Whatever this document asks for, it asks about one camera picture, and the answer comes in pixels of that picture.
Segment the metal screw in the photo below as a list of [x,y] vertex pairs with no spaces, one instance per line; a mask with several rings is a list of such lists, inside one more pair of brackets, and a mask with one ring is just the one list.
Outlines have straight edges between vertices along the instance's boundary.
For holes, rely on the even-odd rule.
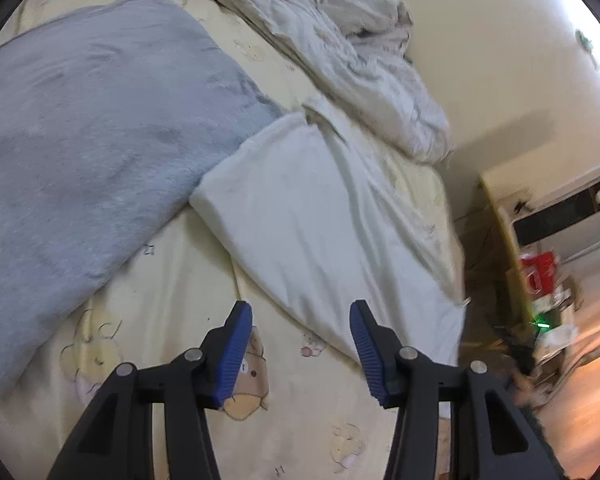
[[471,361],[469,368],[477,374],[483,374],[487,371],[487,365],[482,361]]
[[403,346],[400,348],[398,354],[401,358],[406,359],[407,361],[413,361],[416,357],[418,357],[418,351],[413,346]]
[[189,348],[189,350],[184,352],[184,358],[191,362],[200,361],[202,355],[202,350],[200,348]]
[[116,374],[120,377],[128,376],[134,371],[134,366],[131,363],[122,363],[116,368]]

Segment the cartoon bear print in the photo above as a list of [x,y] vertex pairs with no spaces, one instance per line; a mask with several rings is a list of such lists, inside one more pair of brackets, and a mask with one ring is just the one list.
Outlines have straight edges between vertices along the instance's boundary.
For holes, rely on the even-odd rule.
[[333,472],[342,473],[351,469],[356,458],[364,453],[366,445],[360,439],[360,429],[353,424],[332,424],[331,433],[331,459],[336,464]]
[[115,340],[121,325],[103,308],[88,308],[75,325],[73,342],[60,352],[62,372],[74,383],[75,395],[85,406],[122,362]]
[[233,420],[245,420],[262,407],[269,408],[269,377],[264,346],[257,327],[252,327],[242,365],[235,381],[234,394],[224,402],[223,409]]
[[302,336],[300,355],[302,357],[318,357],[325,348],[327,348],[327,343],[323,339],[313,332],[307,332]]

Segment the white blanket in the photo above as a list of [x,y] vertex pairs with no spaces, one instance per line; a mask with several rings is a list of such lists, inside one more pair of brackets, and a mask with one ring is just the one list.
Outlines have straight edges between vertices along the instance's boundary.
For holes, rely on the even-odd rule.
[[357,359],[349,305],[362,299],[405,344],[455,364],[464,308],[432,275],[432,237],[320,102],[321,128],[302,112],[277,120],[207,173],[191,205],[277,304],[345,354]]
[[404,59],[400,0],[217,0],[300,64],[374,133],[421,162],[444,158],[448,123]]

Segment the white wall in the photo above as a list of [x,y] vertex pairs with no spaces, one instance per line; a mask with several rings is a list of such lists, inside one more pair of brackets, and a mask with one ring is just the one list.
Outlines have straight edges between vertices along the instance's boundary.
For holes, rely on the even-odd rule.
[[496,196],[540,198],[600,164],[600,72],[575,39],[591,29],[580,0],[405,2],[409,54],[459,148],[443,171],[456,218],[481,171]]
[[600,331],[600,248],[562,266],[579,282],[583,307],[576,313],[581,336]]

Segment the yellow bedsheet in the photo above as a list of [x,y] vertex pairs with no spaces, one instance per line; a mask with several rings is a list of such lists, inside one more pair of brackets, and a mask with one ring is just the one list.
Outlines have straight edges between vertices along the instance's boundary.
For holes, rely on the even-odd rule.
[[[25,0],[0,43],[58,14],[112,1]],[[214,1],[174,1],[282,107],[299,108],[315,92],[299,68]],[[352,130],[435,232],[445,272],[462,296],[462,253],[439,176],[360,127],[352,124]],[[0,400],[0,457],[16,480],[45,478],[85,403],[117,364],[131,361],[142,368],[170,361],[222,324],[237,299],[251,303],[259,340],[252,338],[232,405],[208,414],[222,478],[380,478],[396,412],[382,410],[359,367],[278,308],[186,207],[67,319],[36,353],[14,392]],[[252,371],[267,375],[268,384]],[[155,473],[164,480],[159,411]],[[445,440],[447,421],[440,424]],[[445,460],[438,467],[445,470]]]

